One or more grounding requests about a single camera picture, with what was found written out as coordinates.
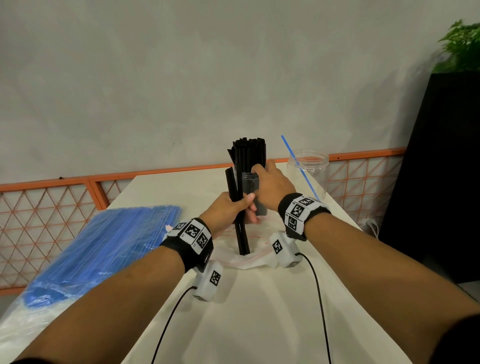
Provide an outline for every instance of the green leaves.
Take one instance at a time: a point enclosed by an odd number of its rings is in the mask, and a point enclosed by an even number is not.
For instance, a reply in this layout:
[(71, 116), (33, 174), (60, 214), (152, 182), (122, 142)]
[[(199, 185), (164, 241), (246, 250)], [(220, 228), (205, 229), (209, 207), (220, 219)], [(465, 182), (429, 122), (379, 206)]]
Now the green leaves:
[(460, 19), (439, 40), (444, 41), (444, 52), (450, 56), (436, 64), (434, 73), (480, 71), (480, 23), (465, 25)]

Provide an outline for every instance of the hand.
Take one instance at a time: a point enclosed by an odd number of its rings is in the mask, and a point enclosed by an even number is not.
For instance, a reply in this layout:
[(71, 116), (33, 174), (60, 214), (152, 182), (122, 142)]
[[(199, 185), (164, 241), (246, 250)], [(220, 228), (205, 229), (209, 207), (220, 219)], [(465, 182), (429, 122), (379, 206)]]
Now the hand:
[(259, 190), (255, 192), (258, 201), (269, 210), (278, 212), (278, 205), (282, 198), (296, 192), (295, 186), (276, 167), (272, 159), (267, 161), (266, 169), (260, 164), (255, 164), (252, 167), (252, 173), (258, 174), (259, 178)]
[(260, 219), (255, 215), (257, 207), (253, 203), (254, 198), (255, 194), (243, 194), (243, 199), (232, 202), (228, 192), (222, 192), (210, 207), (199, 216), (210, 229), (212, 239), (223, 233), (242, 210), (245, 210), (245, 223), (260, 223)]

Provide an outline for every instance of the white sensor device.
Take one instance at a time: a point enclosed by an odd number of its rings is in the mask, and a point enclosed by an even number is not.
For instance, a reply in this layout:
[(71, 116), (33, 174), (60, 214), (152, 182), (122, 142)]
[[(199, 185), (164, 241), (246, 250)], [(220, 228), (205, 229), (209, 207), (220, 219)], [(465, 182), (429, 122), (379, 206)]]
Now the white sensor device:
[(300, 250), (295, 244), (295, 239), (289, 238), (285, 231), (277, 231), (270, 236), (270, 243), (275, 251), (278, 262), (283, 268), (290, 268), (296, 266), (303, 259), (301, 255), (295, 255), (300, 253)]
[(193, 296), (200, 301), (210, 302), (215, 295), (216, 288), (223, 274), (222, 265), (216, 260), (210, 260), (203, 273), (197, 268), (193, 270), (197, 273), (195, 281), (193, 281), (193, 286), (197, 287), (197, 289)]

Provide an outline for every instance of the orange metal fence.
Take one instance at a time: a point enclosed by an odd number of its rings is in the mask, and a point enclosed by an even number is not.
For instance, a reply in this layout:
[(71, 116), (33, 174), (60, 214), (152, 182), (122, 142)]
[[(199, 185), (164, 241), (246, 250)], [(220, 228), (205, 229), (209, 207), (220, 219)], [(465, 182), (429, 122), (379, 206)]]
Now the orange metal fence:
[[(329, 194), (359, 224), (368, 217), (381, 218), (404, 152), (398, 148), (330, 155)], [(19, 293), (134, 177), (229, 166), (231, 163), (0, 184), (0, 295)]]

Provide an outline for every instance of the black panel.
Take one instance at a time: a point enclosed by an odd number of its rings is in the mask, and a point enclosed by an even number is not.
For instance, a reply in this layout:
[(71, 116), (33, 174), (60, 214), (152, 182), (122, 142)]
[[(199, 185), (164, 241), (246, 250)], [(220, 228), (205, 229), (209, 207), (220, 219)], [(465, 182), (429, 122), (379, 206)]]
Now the black panel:
[(480, 73), (433, 74), (379, 239), (456, 283), (480, 279)]

